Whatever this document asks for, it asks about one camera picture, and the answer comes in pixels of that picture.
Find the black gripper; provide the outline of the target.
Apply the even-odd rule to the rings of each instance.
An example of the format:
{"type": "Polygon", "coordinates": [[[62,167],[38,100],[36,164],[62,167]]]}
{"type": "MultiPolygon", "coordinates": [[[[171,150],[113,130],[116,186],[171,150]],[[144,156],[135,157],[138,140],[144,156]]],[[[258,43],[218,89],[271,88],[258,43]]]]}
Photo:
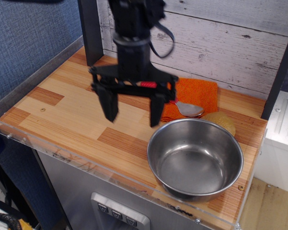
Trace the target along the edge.
{"type": "Polygon", "coordinates": [[[174,100],[178,77],[154,67],[150,51],[155,51],[150,37],[139,39],[115,35],[118,63],[93,66],[92,89],[97,93],[107,120],[114,122],[118,114],[118,95],[129,94],[150,98],[150,126],[159,124],[164,105],[174,100]]]}

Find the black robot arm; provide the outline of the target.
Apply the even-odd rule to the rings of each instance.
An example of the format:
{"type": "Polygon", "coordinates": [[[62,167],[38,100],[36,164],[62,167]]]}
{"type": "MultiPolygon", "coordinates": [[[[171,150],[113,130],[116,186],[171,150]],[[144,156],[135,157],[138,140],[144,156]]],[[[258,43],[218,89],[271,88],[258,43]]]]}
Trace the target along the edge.
{"type": "Polygon", "coordinates": [[[99,97],[103,113],[113,122],[118,114],[118,95],[150,98],[150,125],[159,124],[165,103],[175,100],[178,77],[154,67],[150,52],[155,51],[150,30],[156,27],[171,39],[174,35],[160,24],[165,17],[162,0],[111,0],[115,21],[113,41],[118,64],[90,68],[92,89],[99,97]]]}

